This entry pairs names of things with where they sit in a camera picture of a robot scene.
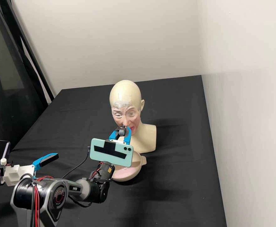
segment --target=black tape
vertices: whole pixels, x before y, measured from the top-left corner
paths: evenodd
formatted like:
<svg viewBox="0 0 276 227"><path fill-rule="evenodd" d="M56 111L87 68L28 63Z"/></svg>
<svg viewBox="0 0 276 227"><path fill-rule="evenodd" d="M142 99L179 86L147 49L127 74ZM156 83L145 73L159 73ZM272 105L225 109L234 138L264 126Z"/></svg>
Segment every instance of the black tape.
<svg viewBox="0 0 276 227"><path fill-rule="evenodd" d="M125 159L126 154L115 151L115 148L116 148L116 143L107 141L107 140L104 142L104 147L98 147L94 145L94 150L97 152L109 154L118 158Z"/></svg>

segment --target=blue bracket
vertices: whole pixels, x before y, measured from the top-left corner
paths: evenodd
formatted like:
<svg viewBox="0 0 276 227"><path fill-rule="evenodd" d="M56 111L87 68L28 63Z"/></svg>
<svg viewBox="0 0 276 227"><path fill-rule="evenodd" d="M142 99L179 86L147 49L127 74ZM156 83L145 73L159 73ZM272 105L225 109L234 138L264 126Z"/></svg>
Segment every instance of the blue bracket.
<svg viewBox="0 0 276 227"><path fill-rule="evenodd" d="M124 135L123 142L125 142L127 145L129 145L130 142L131 142L132 131L128 127L126 127L126 128L125 127L116 128L112 132L112 134L109 136L109 140L111 140L111 139L118 140L119 137L120 137L119 130L125 130L125 135Z"/></svg>
<svg viewBox="0 0 276 227"><path fill-rule="evenodd" d="M32 164L35 167L34 171L36 172L41 167L45 166L46 164L49 164L50 162L52 162L58 158L59 158L58 153L51 153L51 154L47 154L46 156L43 156L43 157L35 160Z"/></svg>

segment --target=mannequin ear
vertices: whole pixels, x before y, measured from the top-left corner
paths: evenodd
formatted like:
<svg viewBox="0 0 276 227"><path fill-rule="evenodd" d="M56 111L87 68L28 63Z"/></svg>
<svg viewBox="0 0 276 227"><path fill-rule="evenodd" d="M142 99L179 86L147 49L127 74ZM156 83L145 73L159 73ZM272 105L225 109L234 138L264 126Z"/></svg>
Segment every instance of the mannequin ear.
<svg viewBox="0 0 276 227"><path fill-rule="evenodd" d="M144 101L144 99L143 99L143 100L141 100L141 110L140 110L140 111L143 110L144 104L145 104L145 101Z"/></svg>

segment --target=white wall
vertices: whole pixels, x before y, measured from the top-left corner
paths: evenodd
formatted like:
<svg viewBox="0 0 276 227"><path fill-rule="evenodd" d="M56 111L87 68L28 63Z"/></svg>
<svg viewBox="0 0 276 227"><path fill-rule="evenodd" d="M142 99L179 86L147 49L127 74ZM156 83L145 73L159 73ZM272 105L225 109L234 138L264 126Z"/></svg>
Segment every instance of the white wall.
<svg viewBox="0 0 276 227"><path fill-rule="evenodd" d="M276 226L276 1L199 2L201 66L229 227Z"/></svg>
<svg viewBox="0 0 276 227"><path fill-rule="evenodd" d="M200 72L197 0L12 0L54 95Z"/></svg>

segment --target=mint green phone case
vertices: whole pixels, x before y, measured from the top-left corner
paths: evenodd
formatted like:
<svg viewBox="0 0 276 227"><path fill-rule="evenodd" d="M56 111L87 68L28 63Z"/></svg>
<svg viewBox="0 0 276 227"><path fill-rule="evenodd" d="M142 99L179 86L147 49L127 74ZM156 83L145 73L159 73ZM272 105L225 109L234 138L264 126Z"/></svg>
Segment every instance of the mint green phone case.
<svg viewBox="0 0 276 227"><path fill-rule="evenodd" d="M132 165L133 147L109 140L93 138L90 158L97 161L107 161L115 165L130 167Z"/></svg>

